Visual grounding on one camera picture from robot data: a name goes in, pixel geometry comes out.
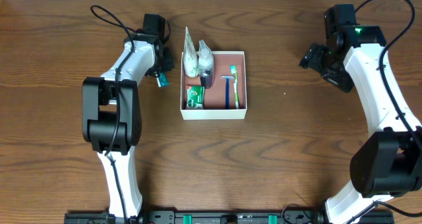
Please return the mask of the teal toothpaste tube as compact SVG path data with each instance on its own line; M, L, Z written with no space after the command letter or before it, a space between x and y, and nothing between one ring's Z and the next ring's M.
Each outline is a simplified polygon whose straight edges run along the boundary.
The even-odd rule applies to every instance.
M164 72L161 72L160 74L158 74L158 76L157 76L157 83L158 83L158 86L160 88L169 86L168 79L167 79L167 77L166 77L166 75L165 75Z

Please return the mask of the white lotion tube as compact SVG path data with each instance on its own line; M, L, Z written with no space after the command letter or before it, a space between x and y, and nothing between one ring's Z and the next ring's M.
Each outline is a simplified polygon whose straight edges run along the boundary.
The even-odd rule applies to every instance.
M188 77L198 76L198 56L187 26L185 27L183 65Z

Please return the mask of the green soap bar packet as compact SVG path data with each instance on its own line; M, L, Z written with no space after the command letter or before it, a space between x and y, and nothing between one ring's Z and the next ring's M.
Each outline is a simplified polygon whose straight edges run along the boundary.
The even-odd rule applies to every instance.
M187 86L186 109L204 109L204 86Z

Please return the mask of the blue disposable razor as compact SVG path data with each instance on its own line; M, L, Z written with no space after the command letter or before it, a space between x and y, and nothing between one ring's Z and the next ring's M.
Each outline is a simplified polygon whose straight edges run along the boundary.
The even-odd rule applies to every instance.
M229 89L230 89L230 80L233 80L235 77L233 75L222 75L222 79L226 81L226 87L225 87L225 109L229 109L230 103L229 103Z

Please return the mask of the green white toothbrush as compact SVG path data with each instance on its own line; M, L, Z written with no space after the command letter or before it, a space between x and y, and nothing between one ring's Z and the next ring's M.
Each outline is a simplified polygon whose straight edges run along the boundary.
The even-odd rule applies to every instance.
M237 89L237 83L238 83L237 67L235 65L231 65L230 70L231 70L231 73L234 75L233 91L235 94L235 107L236 109L239 109L239 97L238 97L238 89Z

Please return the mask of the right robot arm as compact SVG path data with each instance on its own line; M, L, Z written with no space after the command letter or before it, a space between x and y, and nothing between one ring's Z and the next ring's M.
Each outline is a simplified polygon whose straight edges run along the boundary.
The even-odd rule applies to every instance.
M369 135L350 161L348 183L325 201L318 220L358 223L377 206L420 190L421 122L396 82L381 29L329 26L326 44L312 44L299 65L344 92L355 88Z

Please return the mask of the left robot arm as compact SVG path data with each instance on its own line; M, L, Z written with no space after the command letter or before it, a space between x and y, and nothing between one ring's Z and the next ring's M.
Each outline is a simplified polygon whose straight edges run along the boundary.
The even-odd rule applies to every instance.
M113 66L82 84L82 135L97 153L107 179L106 223L137 223L142 194L136 181L135 147L142 117L138 87L145 76L159 77L173 66L169 37L131 34Z

